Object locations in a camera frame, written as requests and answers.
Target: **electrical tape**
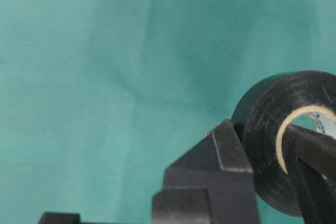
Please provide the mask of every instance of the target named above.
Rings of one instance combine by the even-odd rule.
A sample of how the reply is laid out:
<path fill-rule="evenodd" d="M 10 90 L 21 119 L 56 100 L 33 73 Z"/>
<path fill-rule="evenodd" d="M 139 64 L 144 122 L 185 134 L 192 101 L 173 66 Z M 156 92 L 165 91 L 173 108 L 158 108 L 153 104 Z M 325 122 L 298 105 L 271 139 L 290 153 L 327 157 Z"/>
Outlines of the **electrical tape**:
<path fill-rule="evenodd" d="M 257 193 L 293 216 L 301 213 L 282 156 L 282 135 L 301 115 L 310 116 L 318 132 L 336 138 L 336 76 L 303 71 L 268 77 L 247 91 L 232 116 L 254 169 Z"/>

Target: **teal fabric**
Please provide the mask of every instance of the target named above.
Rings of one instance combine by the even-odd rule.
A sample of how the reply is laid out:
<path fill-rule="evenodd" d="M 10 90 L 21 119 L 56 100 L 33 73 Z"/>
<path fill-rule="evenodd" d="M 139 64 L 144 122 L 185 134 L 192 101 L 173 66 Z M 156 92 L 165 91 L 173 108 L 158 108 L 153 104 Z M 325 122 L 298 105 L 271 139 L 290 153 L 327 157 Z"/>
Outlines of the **teal fabric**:
<path fill-rule="evenodd" d="M 333 0 L 0 0 L 1 222 L 149 223 L 164 168 L 249 87 L 336 73 L 335 17 Z"/>

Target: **black plastic bracket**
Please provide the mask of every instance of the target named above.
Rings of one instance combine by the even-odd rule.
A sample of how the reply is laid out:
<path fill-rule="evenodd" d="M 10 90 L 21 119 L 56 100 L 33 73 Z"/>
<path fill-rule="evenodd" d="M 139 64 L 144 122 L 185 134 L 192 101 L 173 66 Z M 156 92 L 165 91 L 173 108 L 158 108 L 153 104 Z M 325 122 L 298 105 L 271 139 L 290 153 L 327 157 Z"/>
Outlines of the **black plastic bracket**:
<path fill-rule="evenodd" d="M 259 223 L 253 170 L 231 120 L 166 169 L 152 223 Z"/>

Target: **tape label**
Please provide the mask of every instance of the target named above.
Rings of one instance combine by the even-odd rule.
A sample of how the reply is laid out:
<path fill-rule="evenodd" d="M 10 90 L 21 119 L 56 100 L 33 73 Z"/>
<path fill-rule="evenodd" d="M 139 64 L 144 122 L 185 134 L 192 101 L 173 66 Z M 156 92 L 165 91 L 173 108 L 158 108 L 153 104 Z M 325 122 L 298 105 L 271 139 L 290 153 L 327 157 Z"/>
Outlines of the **tape label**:
<path fill-rule="evenodd" d="M 336 123 L 334 120 L 319 112 L 311 112 L 309 113 L 309 116 L 316 124 L 317 132 L 332 136 L 336 139 Z"/>

